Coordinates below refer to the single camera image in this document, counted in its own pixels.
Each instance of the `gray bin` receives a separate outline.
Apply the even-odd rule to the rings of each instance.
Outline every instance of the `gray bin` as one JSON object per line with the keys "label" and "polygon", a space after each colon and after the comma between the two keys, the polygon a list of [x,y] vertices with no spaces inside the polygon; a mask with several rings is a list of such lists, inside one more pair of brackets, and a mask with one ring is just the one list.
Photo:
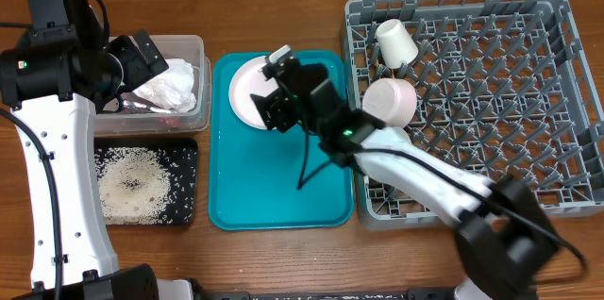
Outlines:
{"label": "gray bin", "polygon": [[[396,70],[380,64],[375,39],[393,18],[420,49]],[[415,145],[492,179],[522,178],[548,215],[604,209],[603,112],[568,0],[350,0],[344,22],[351,107],[377,79],[407,79]],[[440,223],[391,186],[362,175],[356,185],[370,229]]]}

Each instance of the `clear plastic bin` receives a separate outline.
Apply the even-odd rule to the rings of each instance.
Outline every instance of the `clear plastic bin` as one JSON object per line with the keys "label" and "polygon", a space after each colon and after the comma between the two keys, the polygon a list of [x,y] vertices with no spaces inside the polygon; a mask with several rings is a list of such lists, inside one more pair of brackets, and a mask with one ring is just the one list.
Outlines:
{"label": "clear plastic bin", "polygon": [[195,35],[151,36],[151,39],[166,59],[183,58],[195,67],[195,108],[176,113],[100,114],[96,121],[95,136],[201,131],[208,127],[211,68],[210,61],[204,55],[203,41]]}

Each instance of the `wooden table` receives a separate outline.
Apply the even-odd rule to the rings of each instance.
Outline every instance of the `wooden table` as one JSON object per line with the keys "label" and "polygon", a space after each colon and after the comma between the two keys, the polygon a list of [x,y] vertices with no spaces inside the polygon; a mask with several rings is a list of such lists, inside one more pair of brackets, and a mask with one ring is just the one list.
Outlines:
{"label": "wooden table", "polygon": [[[215,63],[222,55],[293,49],[342,52],[347,0],[104,0],[111,34],[194,34]],[[26,0],[0,0],[0,21],[28,22]],[[570,0],[597,87],[604,94],[604,0]],[[17,30],[0,30],[0,50]],[[192,134],[201,159],[193,224],[187,228],[111,227],[121,266],[149,263],[158,277],[195,277],[210,291],[394,291],[454,286],[464,277],[452,236],[443,228],[369,232],[357,215],[338,228],[225,232],[207,215],[210,130]],[[25,163],[17,133],[0,120],[0,293],[29,291],[33,230]],[[584,281],[540,289],[546,299],[604,298],[604,214],[555,221],[592,262]],[[568,253],[546,275],[578,268]]]}

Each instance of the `white cup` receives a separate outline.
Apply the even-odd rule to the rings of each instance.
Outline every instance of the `white cup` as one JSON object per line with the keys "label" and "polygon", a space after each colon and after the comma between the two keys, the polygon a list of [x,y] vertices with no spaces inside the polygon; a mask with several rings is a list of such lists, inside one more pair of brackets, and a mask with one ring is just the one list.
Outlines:
{"label": "white cup", "polygon": [[405,127],[417,108],[417,95],[404,79],[381,78],[372,83],[362,98],[362,109],[388,126]]}
{"label": "white cup", "polygon": [[411,63],[419,52],[407,29],[397,19],[379,25],[376,38],[384,62],[391,69],[398,69],[403,63]]}

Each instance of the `blue tray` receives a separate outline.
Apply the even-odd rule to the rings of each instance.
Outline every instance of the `blue tray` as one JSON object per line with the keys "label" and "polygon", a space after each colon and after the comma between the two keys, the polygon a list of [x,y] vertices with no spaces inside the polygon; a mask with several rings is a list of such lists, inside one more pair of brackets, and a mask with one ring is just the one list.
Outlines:
{"label": "blue tray", "polygon": [[[301,191],[296,190],[304,154],[304,132],[295,126],[282,134],[242,122],[228,102],[228,87],[247,61],[268,53],[226,55],[214,69],[211,113],[208,210],[225,230],[336,226],[354,208],[352,173],[328,166]],[[301,51],[302,64],[323,63],[336,89],[345,95],[342,60],[329,51]],[[327,160],[310,137],[307,173]]]}

